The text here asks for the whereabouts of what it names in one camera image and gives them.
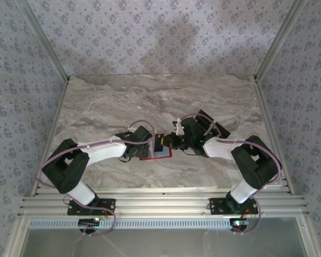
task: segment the enclosure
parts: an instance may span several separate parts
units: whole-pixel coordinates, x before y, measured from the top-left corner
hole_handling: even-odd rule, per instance
[[[283,164],[248,235],[207,208],[242,179],[231,160],[92,164],[82,180],[116,199],[106,238],[82,237],[64,196],[33,182],[64,139],[139,119],[169,134],[200,109]],[[321,0],[0,2],[0,217],[0,256],[321,256]]]

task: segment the wall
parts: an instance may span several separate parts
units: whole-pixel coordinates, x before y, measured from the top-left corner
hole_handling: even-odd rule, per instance
[[[321,0],[308,0],[262,87],[321,241]]]
[[[13,0],[0,1],[0,256],[64,83]]]
[[[290,3],[30,0],[69,75],[254,74]]]

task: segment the wire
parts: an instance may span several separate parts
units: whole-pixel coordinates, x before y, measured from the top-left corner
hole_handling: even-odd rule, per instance
[[[64,198],[63,198],[63,203],[65,204],[65,205],[68,205],[68,206],[70,206],[70,202],[69,203],[66,203],[64,200],[65,200],[65,198],[67,198],[68,197],[68,195],[66,195],[66,196],[64,196]]]
[[[92,226],[87,226],[83,232],[85,232],[87,229],[92,229],[94,230],[95,232],[97,231],[96,228],[92,227]],[[111,240],[109,240],[105,235],[100,235],[101,237],[103,237],[111,246],[113,246],[113,248],[115,250],[117,250],[118,253],[120,253],[123,257],[127,257],[127,255],[119,248],[117,247]]]
[[[245,209],[244,209],[244,213],[242,214],[241,218],[243,218],[243,217],[244,217],[244,215],[245,215],[246,211],[251,215],[251,217],[250,217],[250,221],[251,221],[251,220],[252,220],[252,212],[250,211],[250,209],[249,209],[248,207],[245,207]]]
[[[219,136],[221,136],[221,131],[219,130],[217,125],[210,118],[208,118],[206,115],[203,115],[203,114],[187,114],[184,117],[182,117],[180,119],[180,121],[185,119],[185,118],[187,118],[187,117],[189,117],[189,116],[201,116],[201,117],[206,118],[207,120],[210,120],[211,124],[213,124],[214,128],[218,131],[218,135],[216,136],[216,140],[218,142],[221,142],[221,143],[232,143],[232,144],[236,144],[236,143],[246,144],[246,145],[250,145],[250,146],[256,147],[259,150],[261,150],[261,151],[265,152],[266,154],[268,154],[270,156],[270,158],[273,159],[273,161],[275,162],[276,167],[277,167],[277,175],[275,176],[275,178],[273,178],[271,181],[269,181],[268,184],[277,182],[280,179],[280,177],[281,177],[281,167],[280,167],[279,161],[277,160],[277,158],[275,157],[275,155],[272,152],[270,152],[269,150],[267,150],[263,146],[258,145],[257,143],[253,143],[253,142],[249,142],[249,141],[245,141],[245,140],[239,140],[239,139],[230,140],[230,139],[221,139],[221,138],[219,138]],[[256,201],[257,208],[258,208],[259,217],[258,217],[258,220],[257,220],[256,224],[253,226],[253,228],[251,228],[250,230],[248,230],[246,232],[243,232],[243,231],[241,231],[239,229],[235,229],[235,228],[233,228],[232,231],[237,231],[237,232],[240,232],[240,233],[249,233],[249,232],[251,232],[251,231],[256,229],[256,227],[259,224],[259,221],[261,219],[262,214],[261,214],[261,207],[260,207],[260,205],[258,203],[258,200],[254,197],[254,195],[256,195],[261,189],[257,190],[250,197],[250,199],[254,199]]]
[[[206,118],[207,120],[209,120],[209,121],[211,122],[211,124],[213,125],[213,127],[218,131],[218,135],[216,136],[216,140],[217,140],[218,142],[221,142],[221,143],[232,143],[232,144],[236,144],[236,143],[241,143],[241,144],[243,144],[243,143],[244,143],[244,144],[246,144],[246,145],[250,145],[250,146],[256,147],[256,148],[258,148],[259,150],[262,150],[263,152],[265,152],[266,154],[268,154],[268,155],[270,156],[270,158],[273,159],[273,161],[275,162],[276,167],[277,167],[277,175],[276,175],[276,177],[275,177],[273,180],[269,181],[269,183],[278,181],[278,179],[279,179],[280,176],[281,176],[281,167],[280,167],[280,164],[279,164],[279,161],[277,160],[277,158],[276,158],[276,157],[274,156],[274,154],[271,153],[269,150],[267,150],[266,148],[258,145],[257,143],[253,143],[253,142],[249,142],[249,141],[245,141],[245,140],[240,140],[240,139],[230,140],[230,139],[221,139],[221,138],[219,138],[219,136],[221,136],[221,131],[220,131],[220,129],[218,128],[218,126],[217,126],[210,118],[208,118],[206,115],[203,115],[203,114],[198,114],[198,113],[197,113],[197,114],[187,114],[187,115],[183,116],[182,118],[180,118],[180,121],[183,120],[183,119],[185,119],[185,118],[187,118],[187,117],[189,117],[189,116],[201,116],[201,117],[204,117],[204,118]]]
[[[252,231],[254,231],[256,229],[256,227],[258,227],[259,225],[259,222],[261,220],[261,217],[262,217],[262,210],[261,210],[261,206],[259,205],[259,202],[257,200],[257,198],[251,196],[250,199],[254,199],[256,201],[256,204],[257,204],[257,209],[258,209],[258,219],[256,221],[256,224],[248,231],[241,231],[239,229],[236,229],[236,228],[232,228],[231,231],[234,231],[234,232],[238,232],[238,233],[241,233],[241,234],[245,234],[245,233],[250,233]]]
[[[129,143],[131,145],[144,145],[146,143],[149,143],[154,137],[155,137],[155,134],[156,134],[156,131],[155,131],[155,128],[153,127],[153,125],[151,123],[149,123],[148,121],[146,120],[137,120],[136,122],[132,123],[129,127],[131,127],[132,125],[136,124],[137,122],[144,122],[144,123],[147,123],[151,128],[152,128],[152,136],[146,140],[146,141],[142,141],[142,142],[133,142],[133,141],[128,141],[128,140],[119,140],[119,139],[114,139],[114,140],[103,140],[103,141],[99,141],[99,142],[94,142],[94,143],[89,143],[89,144],[86,144],[86,145],[82,145],[82,146],[76,146],[76,147],[72,147],[72,148],[69,148],[67,150],[64,150],[58,154],[56,154],[55,156],[49,158],[46,162],[44,162],[36,171],[36,173],[34,174],[34,179],[41,185],[44,185],[44,186],[47,186],[47,187],[50,187],[50,188],[56,188],[55,186],[53,185],[50,185],[50,184],[47,184],[45,182],[43,182],[39,177],[39,173],[42,171],[42,169],[44,167],[46,167],[49,163],[53,162],[55,159],[61,157],[62,155],[64,154],[67,154],[67,153],[71,153],[75,150],[79,150],[79,149],[83,149],[83,148],[90,148],[90,147],[95,147],[95,146],[101,146],[101,145],[106,145],[106,144],[109,144],[109,143]],[[113,224],[112,226],[107,229],[106,231],[104,232],[101,232],[101,233],[97,233],[96,235],[104,235],[104,234],[107,234],[109,232],[111,232],[113,230],[113,228],[115,227],[116,225],[116,222],[117,222],[117,217],[115,215],[114,212],[112,212],[110,209],[107,209],[107,208],[103,208],[103,207],[90,207],[90,206],[86,206],[86,205],[83,205],[81,204],[78,200],[72,198],[70,195],[67,194],[67,196],[70,197],[70,199],[73,199],[73,201],[75,203],[77,203],[79,206],[83,207],[83,208],[86,208],[86,209],[91,209],[91,210],[103,210],[106,212],[109,212],[110,214],[113,215],[113,218],[114,218],[114,221],[113,221]]]
[[[118,157],[118,160],[121,161],[121,162],[123,162],[123,163],[129,162],[131,159],[132,159],[132,158],[130,157],[127,161],[125,161],[125,160],[122,160],[122,159],[120,159],[120,158]]]
[[[187,154],[186,152],[184,152],[186,155],[189,155],[189,156],[197,156],[196,154]]]

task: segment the black bracket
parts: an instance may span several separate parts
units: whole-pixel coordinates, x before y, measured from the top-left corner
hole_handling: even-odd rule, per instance
[[[152,134],[143,126],[139,126],[136,131],[132,132],[123,132],[117,133],[115,136],[121,138],[122,140],[128,140],[132,142],[143,142],[148,140]],[[127,146],[123,157],[124,158],[132,158],[132,157],[148,157],[149,153],[149,145],[147,143],[143,145],[131,145],[130,143],[125,143]]]
[[[235,211],[227,205],[226,198],[210,198],[207,208],[210,209],[211,215],[242,215],[245,213],[245,209],[249,211],[246,214],[258,214],[257,203],[250,198]]]
[[[83,218],[81,220],[78,221],[77,223],[78,226],[91,226],[91,227],[95,227],[95,226],[99,226],[100,225],[100,221],[96,221],[93,218]],[[80,229],[80,231],[83,233],[85,231],[86,234],[91,234],[95,232],[95,229]]]
[[[115,199],[99,199],[96,207],[103,207],[108,210],[111,210],[114,212],[116,208],[116,200]],[[103,211],[103,210],[91,210],[91,209],[86,209],[83,208],[74,201],[70,201],[68,205],[68,215],[69,216],[110,216],[108,211]]]

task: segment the glass panel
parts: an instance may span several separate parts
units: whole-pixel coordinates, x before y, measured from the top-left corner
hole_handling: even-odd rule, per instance
[[[115,230],[105,238],[74,229],[29,230],[20,257],[303,257],[294,218],[263,218],[250,234],[228,230]]]
[[[258,135],[270,146],[254,89],[248,78],[230,74],[104,75],[72,77],[60,111],[51,151],[67,138],[108,139],[145,119],[158,133],[174,132],[172,122],[205,110],[232,132],[231,139]],[[92,188],[231,187],[241,174],[234,161],[188,156],[122,163],[111,158],[90,165],[83,181]]]

